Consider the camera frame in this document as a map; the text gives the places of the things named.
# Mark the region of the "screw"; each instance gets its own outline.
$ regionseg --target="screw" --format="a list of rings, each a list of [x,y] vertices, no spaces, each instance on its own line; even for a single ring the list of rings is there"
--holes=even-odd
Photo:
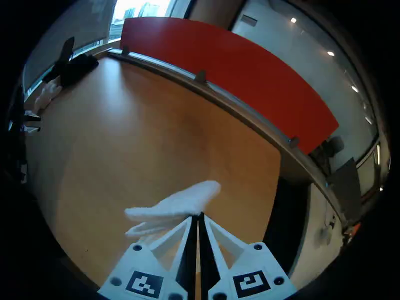
[[[177,293],[172,293],[172,294],[169,294],[169,296],[168,296],[168,300],[182,300],[182,299],[183,299],[182,295],[177,294]]]
[[[273,283],[277,286],[280,286],[281,284],[283,284],[285,282],[285,280],[282,277],[277,277],[273,280]]]
[[[212,296],[212,300],[227,300],[227,294],[223,292],[218,292]]]
[[[118,277],[113,277],[109,280],[109,282],[116,287],[119,287],[120,285],[122,285],[122,281],[121,279],[119,279]]]

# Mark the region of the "building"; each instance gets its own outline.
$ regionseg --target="building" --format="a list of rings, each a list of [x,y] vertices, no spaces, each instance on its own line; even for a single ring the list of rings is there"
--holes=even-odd
[[[123,14],[123,19],[125,20],[126,18],[133,18],[135,13],[135,8],[129,8],[125,10],[125,13]]]

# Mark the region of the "window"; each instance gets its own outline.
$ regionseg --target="window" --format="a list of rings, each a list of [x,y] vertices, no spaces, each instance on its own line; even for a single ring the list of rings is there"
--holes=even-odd
[[[139,17],[169,17],[176,0],[117,0],[109,29],[109,40],[119,39],[124,20]]]

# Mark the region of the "black bag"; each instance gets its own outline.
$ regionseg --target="black bag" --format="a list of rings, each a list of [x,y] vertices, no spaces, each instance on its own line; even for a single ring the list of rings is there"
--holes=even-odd
[[[92,55],[81,54],[67,63],[60,73],[60,84],[69,87],[81,80],[87,73],[99,65]]]

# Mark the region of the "white wall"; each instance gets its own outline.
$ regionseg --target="white wall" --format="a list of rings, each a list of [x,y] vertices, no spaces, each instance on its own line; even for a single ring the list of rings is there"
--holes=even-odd
[[[240,21],[243,14],[256,19],[257,24],[253,27]],[[344,142],[344,150],[331,160],[335,171],[352,157],[356,161],[360,159],[375,137],[376,126],[365,119],[361,95],[351,88],[355,81],[335,57],[327,54],[329,49],[302,29],[300,20],[292,23],[290,19],[273,10],[267,0],[249,0],[232,31],[259,44],[292,67],[332,111],[339,123],[332,136],[340,136]]]
[[[336,224],[332,230],[330,243],[326,245],[321,243],[320,230],[326,227],[325,224],[329,224],[333,215],[336,217]],[[301,289],[317,278],[339,255],[342,245],[342,225],[338,216],[320,190],[311,184],[302,245],[289,274],[294,286]]]

